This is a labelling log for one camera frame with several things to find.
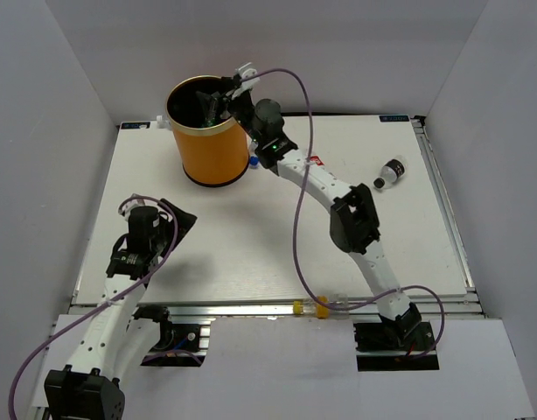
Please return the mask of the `red label plastic bottle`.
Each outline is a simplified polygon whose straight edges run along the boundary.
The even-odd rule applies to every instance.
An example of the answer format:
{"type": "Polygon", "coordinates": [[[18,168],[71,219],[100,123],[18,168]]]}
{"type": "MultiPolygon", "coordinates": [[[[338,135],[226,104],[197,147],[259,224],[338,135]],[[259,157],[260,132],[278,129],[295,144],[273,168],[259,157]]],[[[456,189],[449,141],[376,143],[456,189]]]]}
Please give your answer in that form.
{"type": "Polygon", "coordinates": [[[310,157],[310,162],[311,162],[312,164],[314,164],[314,165],[317,165],[317,166],[324,166],[324,163],[323,163],[323,161],[320,159],[319,156],[315,156],[315,155],[311,156],[311,157],[310,157]]]}

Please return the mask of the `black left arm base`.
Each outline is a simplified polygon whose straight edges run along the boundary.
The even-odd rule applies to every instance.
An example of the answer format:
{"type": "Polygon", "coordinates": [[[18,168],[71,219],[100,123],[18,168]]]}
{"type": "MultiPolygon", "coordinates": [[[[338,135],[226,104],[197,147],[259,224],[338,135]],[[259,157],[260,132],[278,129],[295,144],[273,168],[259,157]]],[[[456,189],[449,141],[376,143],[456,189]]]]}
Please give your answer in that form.
{"type": "Polygon", "coordinates": [[[178,322],[167,307],[147,305],[138,308],[134,321],[143,321],[150,327],[155,341],[145,347],[145,353],[137,360],[145,367],[194,367],[198,368],[206,358],[206,324],[178,322]]]}

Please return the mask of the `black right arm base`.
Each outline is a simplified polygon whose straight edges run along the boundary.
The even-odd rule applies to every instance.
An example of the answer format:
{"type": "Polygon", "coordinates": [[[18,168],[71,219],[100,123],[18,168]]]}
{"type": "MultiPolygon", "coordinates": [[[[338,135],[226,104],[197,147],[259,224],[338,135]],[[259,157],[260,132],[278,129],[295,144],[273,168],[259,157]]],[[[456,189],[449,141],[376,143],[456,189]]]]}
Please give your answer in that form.
{"type": "Polygon", "coordinates": [[[440,368],[432,326],[422,322],[404,341],[380,323],[354,323],[359,372],[436,371],[440,368]]]}

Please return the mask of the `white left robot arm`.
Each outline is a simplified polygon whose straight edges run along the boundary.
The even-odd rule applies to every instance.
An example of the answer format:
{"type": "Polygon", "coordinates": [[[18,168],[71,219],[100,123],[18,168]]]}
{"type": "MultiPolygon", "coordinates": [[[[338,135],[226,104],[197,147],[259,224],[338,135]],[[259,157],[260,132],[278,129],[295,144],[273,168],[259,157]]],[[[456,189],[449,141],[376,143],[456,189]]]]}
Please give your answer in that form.
{"type": "Polygon", "coordinates": [[[44,381],[52,419],[120,419],[122,385],[152,349],[173,339],[168,312],[140,307],[151,277],[167,262],[197,221],[167,199],[133,195],[118,213],[127,230],[111,249],[99,305],[59,334],[85,324],[86,331],[65,366],[44,381]]]}

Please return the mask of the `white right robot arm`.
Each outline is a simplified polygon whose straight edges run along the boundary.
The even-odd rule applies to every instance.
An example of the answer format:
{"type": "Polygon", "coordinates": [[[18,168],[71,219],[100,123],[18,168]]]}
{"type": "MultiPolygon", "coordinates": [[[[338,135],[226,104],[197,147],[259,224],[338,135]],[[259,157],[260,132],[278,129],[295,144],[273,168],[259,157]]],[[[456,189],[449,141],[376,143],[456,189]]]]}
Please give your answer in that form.
{"type": "Polygon", "coordinates": [[[255,143],[263,168],[300,187],[329,214],[333,244],[356,263],[377,305],[383,336],[389,346],[402,349],[415,338],[422,316],[393,272],[380,241],[380,222],[372,193],[365,184],[349,185],[316,164],[308,151],[298,148],[284,132],[281,107],[276,101],[253,102],[250,84],[224,78],[212,93],[195,95],[204,123],[213,126],[231,116],[255,143]]]}

